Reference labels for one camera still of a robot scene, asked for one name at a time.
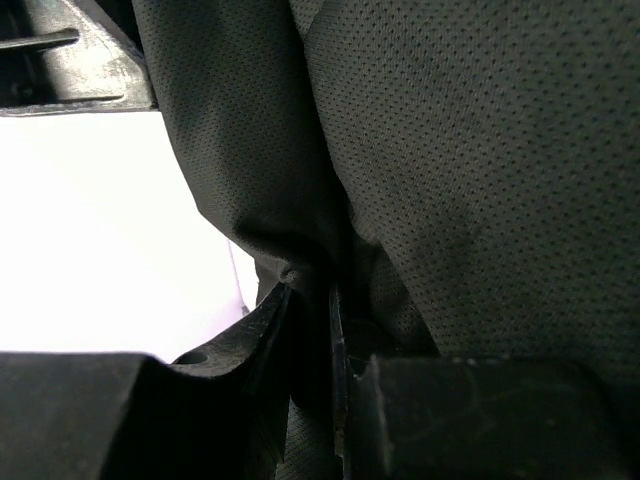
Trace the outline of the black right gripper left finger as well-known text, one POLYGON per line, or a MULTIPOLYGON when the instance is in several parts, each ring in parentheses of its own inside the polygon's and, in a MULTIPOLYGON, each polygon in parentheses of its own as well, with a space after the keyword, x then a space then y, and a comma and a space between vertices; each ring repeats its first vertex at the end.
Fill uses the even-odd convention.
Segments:
POLYGON ((1 356, 5 479, 271 479, 289 409, 291 292, 209 342, 144 354, 1 356))

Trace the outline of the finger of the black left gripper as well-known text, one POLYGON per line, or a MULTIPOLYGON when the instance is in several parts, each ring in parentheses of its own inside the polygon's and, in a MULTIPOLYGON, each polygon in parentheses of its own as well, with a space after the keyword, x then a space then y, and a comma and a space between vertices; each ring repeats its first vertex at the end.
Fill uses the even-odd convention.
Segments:
POLYGON ((129 1, 5 0, 4 111, 154 111, 129 1))

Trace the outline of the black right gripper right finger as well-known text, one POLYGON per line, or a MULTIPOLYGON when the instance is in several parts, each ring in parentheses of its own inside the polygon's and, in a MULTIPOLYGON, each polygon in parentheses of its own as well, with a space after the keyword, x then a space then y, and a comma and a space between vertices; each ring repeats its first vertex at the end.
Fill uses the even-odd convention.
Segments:
POLYGON ((432 357, 329 294, 336 454, 347 479, 631 479, 635 391, 584 366, 432 357))

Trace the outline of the black t shirt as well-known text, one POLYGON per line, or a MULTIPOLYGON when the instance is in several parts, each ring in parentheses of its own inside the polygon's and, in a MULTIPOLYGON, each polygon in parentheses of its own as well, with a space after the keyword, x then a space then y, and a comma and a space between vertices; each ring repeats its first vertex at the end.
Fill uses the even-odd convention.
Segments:
POLYGON ((333 283, 435 356, 580 362, 639 439, 635 1, 137 1, 200 213, 298 295, 291 458, 335 479, 333 283))

